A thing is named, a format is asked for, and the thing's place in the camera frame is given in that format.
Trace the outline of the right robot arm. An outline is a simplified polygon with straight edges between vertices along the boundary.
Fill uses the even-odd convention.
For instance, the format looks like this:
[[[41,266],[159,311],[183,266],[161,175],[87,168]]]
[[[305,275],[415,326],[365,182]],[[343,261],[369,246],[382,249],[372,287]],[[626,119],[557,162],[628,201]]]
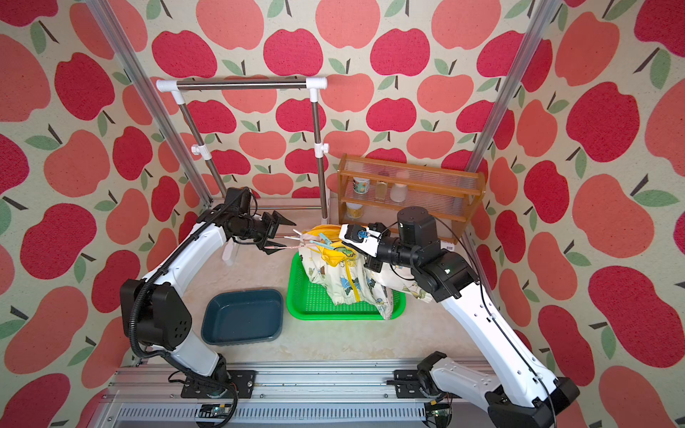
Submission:
[[[476,271],[458,253],[442,247],[436,219],[412,206],[397,214],[399,235],[387,226],[348,225],[346,244],[365,255],[367,267],[405,267],[417,285],[460,323],[494,371],[464,367],[435,351],[417,367],[426,392],[453,394],[485,411],[497,427],[554,427],[580,391],[567,377],[537,360],[501,317]]]

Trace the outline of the yellow dinosaur kids jacket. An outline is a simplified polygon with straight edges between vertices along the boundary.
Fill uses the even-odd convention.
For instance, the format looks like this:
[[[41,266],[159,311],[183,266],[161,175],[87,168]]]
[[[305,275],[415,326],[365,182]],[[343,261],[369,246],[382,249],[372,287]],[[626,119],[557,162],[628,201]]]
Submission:
[[[303,265],[310,270],[309,276],[312,283],[324,285],[330,292],[337,289],[340,294],[342,290],[351,287],[357,301],[360,300],[360,296],[363,296],[366,301],[376,304],[379,308],[385,306],[385,303],[382,303],[382,297],[385,296],[390,300],[392,291],[401,292],[406,299],[433,301],[430,294],[410,279],[410,271],[406,267],[384,265],[380,273],[366,269],[362,253],[345,245],[338,237],[340,229],[340,226],[323,225],[305,231],[312,235],[321,235],[323,240],[332,241],[335,247],[334,251],[319,246],[314,249],[298,250]],[[388,320],[390,310],[383,310],[383,312],[386,312],[384,318]]]

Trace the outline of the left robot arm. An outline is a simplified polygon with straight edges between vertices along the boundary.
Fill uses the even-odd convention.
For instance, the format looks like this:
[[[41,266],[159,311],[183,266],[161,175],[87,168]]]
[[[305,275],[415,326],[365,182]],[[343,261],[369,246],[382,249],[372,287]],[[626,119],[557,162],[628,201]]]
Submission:
[[[223,203],[205,210],[190,234],[158,266],[120,290],[124,335],[138,358],[163,358],[212,398],[237,397],[225,358],[193,332],[183,296],[212,254],[234,241],[267,254],[283,249],[278,228],[292,221],[281,213],[253,213],[253,192],[231,187]]]

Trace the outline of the pink wire hanger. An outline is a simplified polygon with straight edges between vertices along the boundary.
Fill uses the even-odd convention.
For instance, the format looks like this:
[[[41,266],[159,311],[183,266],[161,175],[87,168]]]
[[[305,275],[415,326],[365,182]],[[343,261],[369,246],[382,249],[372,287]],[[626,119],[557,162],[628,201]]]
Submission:
[[[285,236],[285,240],[286,243],[280,243],[286,245],[284,250],[299,250],[301,248],[314,249],[316,246],[308,244],[308,240],[324,241],[321,238],[321,235],[312,235],[310,232],[299,232],[296,229],[294,229],[293,235]]]

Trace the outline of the light blue clothespin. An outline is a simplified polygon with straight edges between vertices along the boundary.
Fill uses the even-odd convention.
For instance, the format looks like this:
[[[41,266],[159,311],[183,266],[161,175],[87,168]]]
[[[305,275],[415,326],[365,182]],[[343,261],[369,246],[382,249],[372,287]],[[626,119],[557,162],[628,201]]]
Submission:
[[[321,248],[334,251],[335,247],[333,246],[333,242],[330,240],[324,240],[324,241],[317,241],[317,240],[308,240],[308,244],[319,246]]]

